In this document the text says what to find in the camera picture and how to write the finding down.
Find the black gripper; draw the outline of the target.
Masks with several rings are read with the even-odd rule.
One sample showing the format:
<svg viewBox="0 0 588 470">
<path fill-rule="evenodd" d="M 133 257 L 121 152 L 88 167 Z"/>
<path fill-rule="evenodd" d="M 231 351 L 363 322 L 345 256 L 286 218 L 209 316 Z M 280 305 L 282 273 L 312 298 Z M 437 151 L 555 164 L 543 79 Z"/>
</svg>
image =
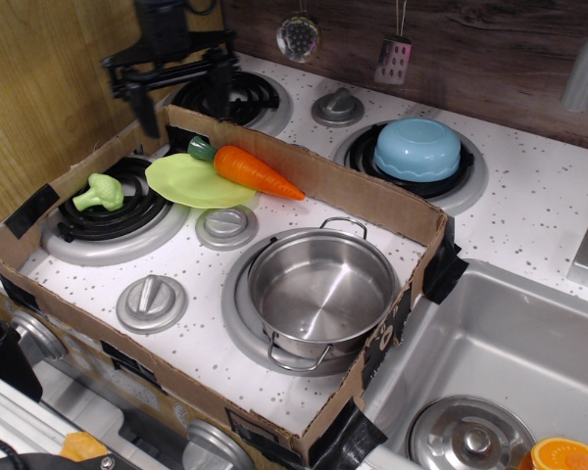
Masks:
<svg viewBox="0 0 588 470">
<path fill-rule="evenodd" d="M 192 31 L 188 1 L 135 1 L 140 37 L 130 47 L 102 61 L 112 96 L 127 98 L 144 133 L 159 138 L 154 104 L 148 92 L 206 76 L 208 104 L 214 118 L 229 115 L 229 95 L 237 70 L 230 29 Z"/>
</svg>

